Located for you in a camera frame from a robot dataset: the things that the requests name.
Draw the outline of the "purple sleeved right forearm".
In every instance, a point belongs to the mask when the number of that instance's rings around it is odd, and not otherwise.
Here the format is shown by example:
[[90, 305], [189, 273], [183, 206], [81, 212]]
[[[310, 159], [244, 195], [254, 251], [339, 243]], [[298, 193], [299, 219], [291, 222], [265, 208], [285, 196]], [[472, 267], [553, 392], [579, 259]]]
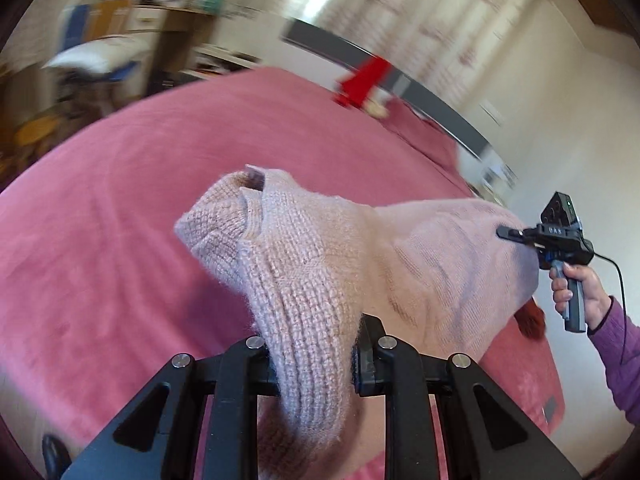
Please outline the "purple sleeved right forearm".
[[605, 368], [605, 380], [614, 404], [631, 425], [638, 426], [640, 411], [640, 332], [618, 300], [610, 297], [608, 313], [588, 337]]

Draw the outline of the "person's right hand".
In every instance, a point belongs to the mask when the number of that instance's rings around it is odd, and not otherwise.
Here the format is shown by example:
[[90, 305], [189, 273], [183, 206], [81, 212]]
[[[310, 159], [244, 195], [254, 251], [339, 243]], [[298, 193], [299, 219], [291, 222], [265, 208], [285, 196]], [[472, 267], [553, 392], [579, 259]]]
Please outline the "person's right hand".
[[563, 275], [560, 275], [555, 269], [549, 272], [555, 310], [563, 314], [573, 298], [573, 293], [568, 288], [568, 279], [581, 282], [585, 303], [585, 322], [594, 332], [611, 309], [612, 298], [608, 296], [598, 274], [590, 266], [570, 266], [564, 263], [562, 273]]

